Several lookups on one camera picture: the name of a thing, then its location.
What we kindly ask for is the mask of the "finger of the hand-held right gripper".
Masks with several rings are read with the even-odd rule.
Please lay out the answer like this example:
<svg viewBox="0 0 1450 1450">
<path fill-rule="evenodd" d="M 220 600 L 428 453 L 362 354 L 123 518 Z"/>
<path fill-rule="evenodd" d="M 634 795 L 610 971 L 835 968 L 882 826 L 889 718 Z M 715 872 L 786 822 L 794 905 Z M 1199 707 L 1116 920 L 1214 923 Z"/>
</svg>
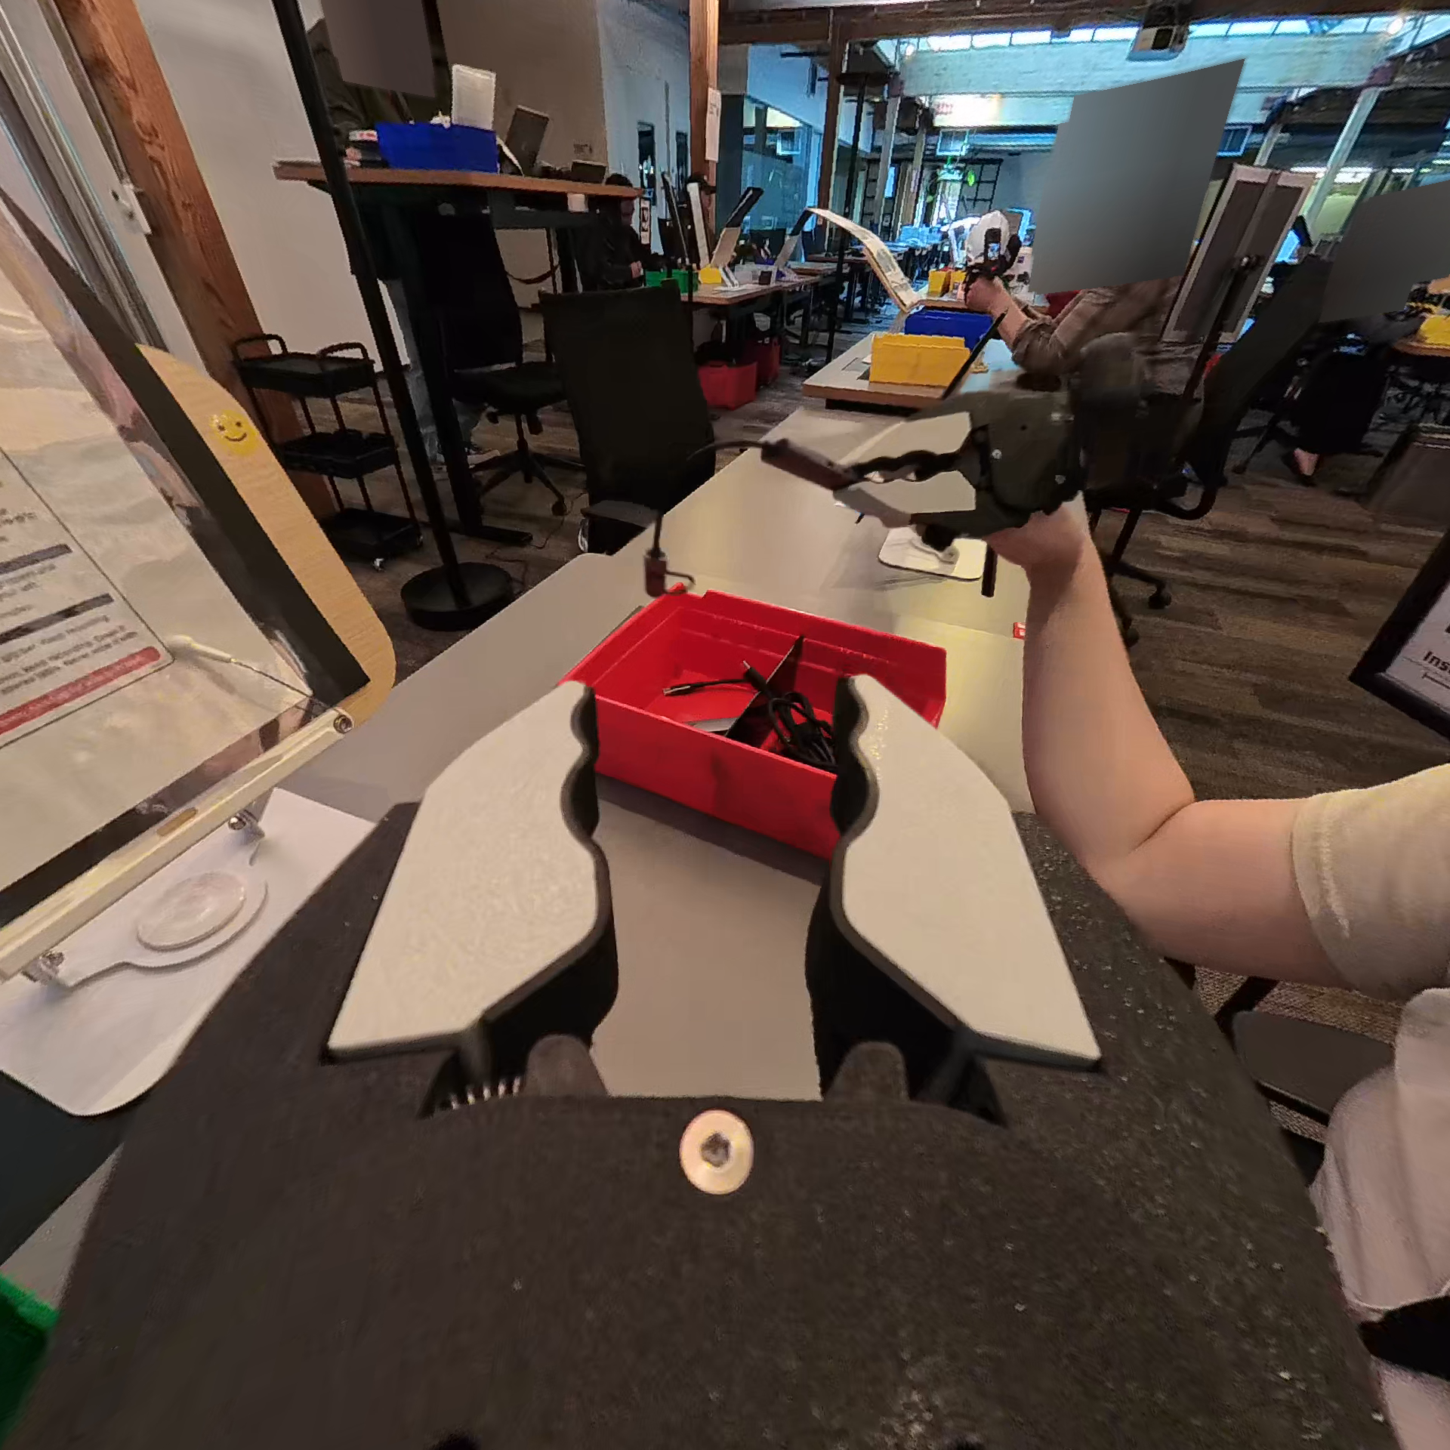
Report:
<svg viewBox="0 0 1450 1450">
<path fill-rule="evenodd" d="M 832 499 L 854 517 L 906 529 L 919 515 L 969 514 L 977 503 L 975 465 L 959 458 L 835 462 Z"/>
<path fill-rule="evenodd" d="M 921 411 L 865 438 L 842 456 L 859 479 L 933 479 L 975 470 L 968 409 Z"/>
</svg>

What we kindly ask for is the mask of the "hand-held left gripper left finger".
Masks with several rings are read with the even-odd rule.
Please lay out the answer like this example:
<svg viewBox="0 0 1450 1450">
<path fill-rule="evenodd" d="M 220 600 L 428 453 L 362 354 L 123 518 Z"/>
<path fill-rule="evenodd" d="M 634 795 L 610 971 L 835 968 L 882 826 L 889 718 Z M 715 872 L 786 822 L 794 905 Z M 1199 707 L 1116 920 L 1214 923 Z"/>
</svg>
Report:
<svg viewBox="0 0 1450 1450">
<path fill-rule="evenodd" d="M 619 991 L 598 736 L 593 690 L 563 681 L 424 790 L 332 1057 L 444 1050 L 469 1089 L 498 1089 L 546 1039 L 592 1044 Z"/>
</svg>

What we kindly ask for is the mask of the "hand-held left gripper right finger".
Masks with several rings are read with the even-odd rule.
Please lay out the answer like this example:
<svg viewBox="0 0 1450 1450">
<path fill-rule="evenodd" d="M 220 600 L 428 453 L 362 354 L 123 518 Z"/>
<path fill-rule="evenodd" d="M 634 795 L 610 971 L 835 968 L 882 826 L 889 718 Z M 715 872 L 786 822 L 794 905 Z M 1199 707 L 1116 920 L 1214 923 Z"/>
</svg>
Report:
<svg viewBox="0 0 1450 1450">
<path fill-rule="evenodd" d="M 907 1094 L 963 1094 L 987 1060 L 1102 1062 L 1004 795 L 869 675 L 836 686 L 829 816 L 838 829 L 806 929 L 821 1094 L 889 1047 Z"/>
</svg>

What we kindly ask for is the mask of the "red plastic bin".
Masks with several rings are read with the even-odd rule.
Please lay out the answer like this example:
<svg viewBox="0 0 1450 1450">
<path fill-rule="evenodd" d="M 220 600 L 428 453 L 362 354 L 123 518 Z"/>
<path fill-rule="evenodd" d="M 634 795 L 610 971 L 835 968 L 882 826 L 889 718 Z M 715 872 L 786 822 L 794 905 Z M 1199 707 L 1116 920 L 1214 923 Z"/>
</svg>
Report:
<svg viewBox="0 0 1450 1450">
<path fill-rule="evenodd" d="M 830 760 L 759 749 L 724 734 L 752 698 L 744 663 L 762 674 L 805 636 L 789 733 L 830 728 L 836 686 L 879 680 L 936 727 L 947 703 L 942 647 L 802 613 L 721 591 L 672 591 L 617 625 L 570 674 L 589 687 L 596 770 L 717 822 L 826 860 L 838 838 L 829 813 Z"/>
</svg>

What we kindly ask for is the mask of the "green plastic bin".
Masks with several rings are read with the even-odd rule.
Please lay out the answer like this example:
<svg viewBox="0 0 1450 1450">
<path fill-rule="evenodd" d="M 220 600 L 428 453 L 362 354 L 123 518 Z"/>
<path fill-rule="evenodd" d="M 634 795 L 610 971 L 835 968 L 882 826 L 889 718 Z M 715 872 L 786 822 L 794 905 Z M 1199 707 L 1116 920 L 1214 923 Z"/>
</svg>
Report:
<svg viewBox="0 0 1450 1450">
<path fill-rule="evenodd" d="M 24 1405 L 43 1366 L 58 1320 L 57 1310 L 9 1278 L 1 1278 L 1 1420 Z"/>
</svg>

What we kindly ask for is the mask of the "person's right forearm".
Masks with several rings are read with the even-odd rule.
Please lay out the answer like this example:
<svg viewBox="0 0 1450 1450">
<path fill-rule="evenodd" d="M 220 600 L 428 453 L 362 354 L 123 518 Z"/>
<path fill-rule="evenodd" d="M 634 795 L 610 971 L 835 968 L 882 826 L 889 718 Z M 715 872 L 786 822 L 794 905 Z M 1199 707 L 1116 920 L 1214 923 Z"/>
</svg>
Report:
<svg viewBox="0 0 1450 1450">
<path fill-rule="evenodd" d="M 1162 958 L 1344 986 L 1295 882 L 1300 802 L 1194 796 L 1134 677 L 1095 545 L 1070 573 L 1024 576 L 1022 752 L 1036 814 Z"/>
</svg>

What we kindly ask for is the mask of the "white document stand base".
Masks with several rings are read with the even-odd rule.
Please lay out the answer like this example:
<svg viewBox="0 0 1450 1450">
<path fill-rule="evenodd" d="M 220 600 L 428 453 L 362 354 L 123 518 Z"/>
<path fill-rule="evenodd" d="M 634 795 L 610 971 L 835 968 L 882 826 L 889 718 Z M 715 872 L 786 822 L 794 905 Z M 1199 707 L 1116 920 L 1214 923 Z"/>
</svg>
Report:
<svg viewBox="0 0 1450 1450">
<path fill-rule="evenodd" d="M 241 761 L 135 793 L 117 749 L 2 763 L 2 1076 L 66 1115 L 128 1107 L 371 826 L 288 784 L 362 722 L 314 710 Z"/>
<path fill-rule="evenodd" d="M 943 548 L 933 548 L 912 527 L 889 530 L 880 547 L 879 562 L 895 571 L 978 583 L 987 562 L 987 547 L 980 539 L 956 538 Z"/>
</svg>

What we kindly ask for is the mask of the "yellow plastic bin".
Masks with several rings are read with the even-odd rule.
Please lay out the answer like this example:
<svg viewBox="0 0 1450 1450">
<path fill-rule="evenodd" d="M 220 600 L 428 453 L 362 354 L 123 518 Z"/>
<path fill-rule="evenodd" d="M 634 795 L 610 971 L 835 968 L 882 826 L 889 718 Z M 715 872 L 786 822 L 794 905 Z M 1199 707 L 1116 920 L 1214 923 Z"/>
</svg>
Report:
<svg viewBox="0 0 1450 1450">
<path fill-rule="evenodd" d="M 876 334 L 868 382 L 877 388 L 950 390 L 969 367 L 971 348 L 960 335 Z"/>
</svg>

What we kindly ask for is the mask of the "black office chair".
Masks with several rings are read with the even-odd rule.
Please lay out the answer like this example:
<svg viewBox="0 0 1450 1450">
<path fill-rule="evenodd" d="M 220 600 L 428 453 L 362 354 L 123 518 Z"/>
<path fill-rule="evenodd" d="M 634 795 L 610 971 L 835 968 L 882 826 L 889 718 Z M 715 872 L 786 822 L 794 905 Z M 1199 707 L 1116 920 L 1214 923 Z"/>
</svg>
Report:
<svg viewBox="0 0 1450 1450">
<path fill-rule="evenodd" d="M 715 470 L 715 429 L 678 289 L 543 295 L 539 305 L 589 508 L 667 514 Z"/>
<path fill-rule="evenodd" d="M 1110 553 L 1101 556 L 1102 571 L 1110 582 L 1147 585 L 1149 609 L 1173 600 L 1164 579 L 1125 559 L 1137 524 L 1150 514 L 1199 523 L 1212 512 L 1240 426 L 1318 326 L 1330 272 L 1326 257 L 1297 263 L 1187 397 L 1144 394 L 1132 411 L 1098 426 L 1084 496 L 1088 523 L 1095 529 L 1102 514 L 1123 514 Z"/>
<path fill-rule="evenodd" d="M 561 405 L 566 390 L 557 370 L 545 361 L 522 361 L 512 367 L 453 370 L 448 388 L 454 402 L 478 408 L 490 422 L 507 417 L 516 431 L 516 446 L 501 456 L 493 471 L 471 465 L 469 474 L 478 499 L 487 497 L 515 474 L 527 484 L 542 485 L 552 497 L 552 517 L 569 515 L 570 505 L 543 468 L 545 462 L 578 468 L 578 464 L 549 458 L 530 446 L 530 437 L 542 432 L 540 413 Z"/>
</svg>

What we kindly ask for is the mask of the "black floor stand pole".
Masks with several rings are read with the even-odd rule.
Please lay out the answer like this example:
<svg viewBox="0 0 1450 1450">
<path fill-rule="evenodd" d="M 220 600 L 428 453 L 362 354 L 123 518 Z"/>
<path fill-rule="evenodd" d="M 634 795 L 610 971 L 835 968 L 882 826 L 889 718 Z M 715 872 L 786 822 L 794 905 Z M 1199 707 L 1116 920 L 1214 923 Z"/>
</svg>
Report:
<svg viewBox="0 0 1450 1450">
<path fill-rule="evenodd" d="M 407 459 L 416 480 L 424 517 L 439 556 L 434 568 L 416 573 L 401 586 L 407 619 L 430 632 L 469 632 L 484 624 L 513 600 L 513 586 L 504 571 L 480 561 L 462 562 L 448 529 L 437 482 L 425 452 L 403 361 L 391 326 L 382 284 L 360 222 L 347 166 L 336 150 L 327 103 L 312 61 L 302 12 L 296 2 L 270 5 L 280 33 L 299 101 L 311 132 L 323 180 L 335 210 L 336 225 L 348 257 L 348 268 L 371 328 L 379 363 L 401 426 Z"/>
</svg>

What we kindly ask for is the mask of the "light wooden board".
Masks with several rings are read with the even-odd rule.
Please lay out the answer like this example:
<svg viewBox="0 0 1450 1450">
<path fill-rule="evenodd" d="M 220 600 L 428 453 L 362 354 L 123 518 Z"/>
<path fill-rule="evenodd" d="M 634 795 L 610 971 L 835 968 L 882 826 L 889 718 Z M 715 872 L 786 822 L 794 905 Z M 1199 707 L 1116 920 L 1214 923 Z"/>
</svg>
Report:
<svg viewBox="0 0 1450 1450">
<path fill-rule="evenodd" d="M 197 544 L 247 613 L 285 644 L 305 680 L 321 686 L 347 719 L 347 734 L 368 722 L 389 696 L 395 656 L 389 635 L 309 503 L 285 473 L 261 426 L 262 447 L 229 456 L 208 435 L 208 417 L 243 405 L 200 369 L 152 346 L 137 346 L 173 409 L 190 426 L 155 419 L 170 461 L 185 476 L 197 506 Z M 208 450 L 194 470 L 175 450 Z"/>
</svg>

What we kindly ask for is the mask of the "black document board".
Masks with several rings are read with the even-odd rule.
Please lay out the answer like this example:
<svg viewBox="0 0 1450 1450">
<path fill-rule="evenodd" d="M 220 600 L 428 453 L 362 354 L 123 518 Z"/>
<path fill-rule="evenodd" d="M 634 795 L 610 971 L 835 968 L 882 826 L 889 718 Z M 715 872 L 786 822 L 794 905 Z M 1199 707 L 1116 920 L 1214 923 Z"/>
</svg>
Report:
<svg viewBox="0 0 1450 1450">
<path fill-rule="evenodd" d="M 2 929 L 373 681 L 147 355 L 2 195 Z"/>
</svg>

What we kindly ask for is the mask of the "black utility cart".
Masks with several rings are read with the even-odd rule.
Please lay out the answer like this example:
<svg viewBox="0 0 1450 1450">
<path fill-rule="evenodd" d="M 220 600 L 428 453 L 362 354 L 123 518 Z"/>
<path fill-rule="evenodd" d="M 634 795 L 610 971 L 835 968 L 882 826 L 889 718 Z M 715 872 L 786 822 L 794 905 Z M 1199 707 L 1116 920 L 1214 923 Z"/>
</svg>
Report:
<svg viewBox="0 0 1450 1450">
<path fill-rule="evenodd" d="M 422 526 L 386 417 L 377 367 L 362 343 L 302 352 L 282 335 L 244 335 L 231 345 L 231 361 L 252 403 L 265 394 L 297 406 L 299 435 L 268 438 L 268 444 L 288 474 L 312 476 L 326 485 L 333 511 L 321 530 L 335 553 L 382 571 L 421 548 Z"/>
</svg>

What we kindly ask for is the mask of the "wooden standing desk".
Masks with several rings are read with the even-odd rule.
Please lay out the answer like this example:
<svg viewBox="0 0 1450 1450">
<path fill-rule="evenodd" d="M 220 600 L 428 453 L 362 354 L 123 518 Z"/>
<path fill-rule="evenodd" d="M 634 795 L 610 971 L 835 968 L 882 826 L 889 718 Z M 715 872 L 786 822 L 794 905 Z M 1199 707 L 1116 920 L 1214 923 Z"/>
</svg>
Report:
<svg viewBox="0 0 1450 1450">
<path fill-rule="evenodd" d="M 327 192 L 318 160 L 282 159 L 276 180 Z M 510 278 L 498 252 L 498 231 L 581 233 L 607 210 L 634 204 L 641 190 L 576 175 L 527 177 L 462 171 L 401 171 L 345 163 L 356 206 L 370 227 L 386 234 L 376 277 L 395 278 L 406 298 L 413 361 L 428 397 L 454 518 L 447 527 L 504 548 L 522 550 L 533 535 L 484 521 L 483 499 L 469 474 L 450 373 L 524 363 L 522 323 Z"/>
</svg>

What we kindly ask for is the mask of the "wooden pillar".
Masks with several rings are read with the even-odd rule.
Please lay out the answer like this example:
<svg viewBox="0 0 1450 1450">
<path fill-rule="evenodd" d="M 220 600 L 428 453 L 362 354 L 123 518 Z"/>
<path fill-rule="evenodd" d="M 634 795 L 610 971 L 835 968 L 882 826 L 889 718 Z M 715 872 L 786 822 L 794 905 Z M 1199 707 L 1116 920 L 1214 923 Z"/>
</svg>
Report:
<svg viewBox="0 0 1450 1450">
<path fill-rule="evenodd" d="M 77 88 L 119 157 L 119 181 L 149 228 L 147 245 L 208 375 L 274 443 L 302 432 L 292 402 L 255 403 L 234 345 L 280 319 L 305 337 L 348 322 L 354 305 L 306 246 L 321 224 L 286 201 L 271 159 L 303 138 L 303 115 L 264 3 L 58 2 L 61 49 Z"/>
</svg>

